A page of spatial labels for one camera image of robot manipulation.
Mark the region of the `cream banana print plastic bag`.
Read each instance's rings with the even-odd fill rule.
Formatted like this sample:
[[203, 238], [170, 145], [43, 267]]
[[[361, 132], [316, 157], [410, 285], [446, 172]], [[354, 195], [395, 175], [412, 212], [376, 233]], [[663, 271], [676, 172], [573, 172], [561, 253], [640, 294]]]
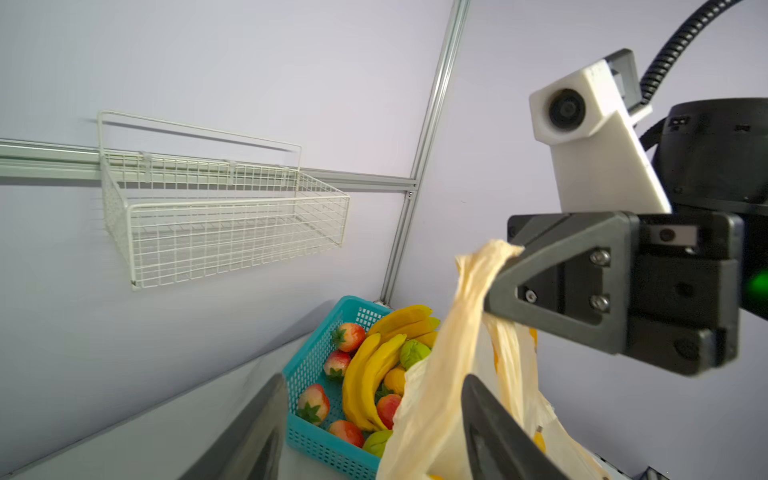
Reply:
[[427, 359], [406, 376], [380, 479], [607, 479], [539, 390], [530, 328], [485, 312], [522, 248], [492, 240], [456, 259], [453, 304]]

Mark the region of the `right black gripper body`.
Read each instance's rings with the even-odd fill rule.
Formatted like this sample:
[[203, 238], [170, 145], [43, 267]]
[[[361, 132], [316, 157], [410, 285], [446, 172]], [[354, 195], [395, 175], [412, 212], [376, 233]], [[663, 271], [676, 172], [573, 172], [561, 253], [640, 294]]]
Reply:
[[740, 312], [767, 316], [767, 218], [643, 215], [626, 356], [683, 376], [734, 361]]

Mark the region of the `teal plastic fruit basket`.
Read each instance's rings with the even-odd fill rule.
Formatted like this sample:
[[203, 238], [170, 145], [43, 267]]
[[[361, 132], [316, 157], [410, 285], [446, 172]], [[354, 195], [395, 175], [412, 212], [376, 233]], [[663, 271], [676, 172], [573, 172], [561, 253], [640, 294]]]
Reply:
[[[336, 350], [333, 333], [343, 323], [369, 329], [391, 312], [385, 306], [356, 296], [341, 298], [283, 369], [288, 389], [287, 444], [350, 479], [374, 479], [380, 459], [330, 434], [327, 428], [343, 420], [342, 384], [327, 378], [324, 364]], [[324, 422], [313, 425], [297, 415], [298, 398], [306, 388], [318, 384], [329, 400]]]

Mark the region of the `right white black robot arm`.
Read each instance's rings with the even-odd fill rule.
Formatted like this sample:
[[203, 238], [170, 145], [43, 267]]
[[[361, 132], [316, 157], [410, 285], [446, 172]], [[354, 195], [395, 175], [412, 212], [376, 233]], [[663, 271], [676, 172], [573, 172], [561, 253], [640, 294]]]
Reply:
[[767, 102], [682, 103], [635, 130], [729, 8], [700, 6], [644, 73], [622, 49], [531, 95], [561, 212], [508, 220], [523, 251], [487, 313], [684, 376], [737, 357], [740, 311], [767, 314]]

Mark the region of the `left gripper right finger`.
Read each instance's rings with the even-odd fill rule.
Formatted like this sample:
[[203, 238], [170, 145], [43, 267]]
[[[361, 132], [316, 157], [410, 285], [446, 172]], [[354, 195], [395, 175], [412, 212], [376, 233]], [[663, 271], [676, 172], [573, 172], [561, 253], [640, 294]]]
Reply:
[[473, 374], [463, 381], [461, 407], [474, 479], [566, 479]]

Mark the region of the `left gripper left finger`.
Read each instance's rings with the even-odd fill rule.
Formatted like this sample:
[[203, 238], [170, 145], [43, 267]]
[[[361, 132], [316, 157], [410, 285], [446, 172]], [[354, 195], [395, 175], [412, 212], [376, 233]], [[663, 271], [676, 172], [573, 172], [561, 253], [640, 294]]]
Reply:
[[286, 437], [288, 389], [273, 375], [184, 479], [276, 479]]

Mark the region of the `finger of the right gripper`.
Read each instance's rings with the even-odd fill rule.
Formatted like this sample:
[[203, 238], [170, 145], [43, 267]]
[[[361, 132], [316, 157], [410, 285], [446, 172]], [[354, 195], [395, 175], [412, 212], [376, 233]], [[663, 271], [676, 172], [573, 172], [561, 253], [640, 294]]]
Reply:
[[627, 212], [513, 215], [523, 247], [484, 300], [487, 313], [608, 354], [625, 351], [639, 218]]

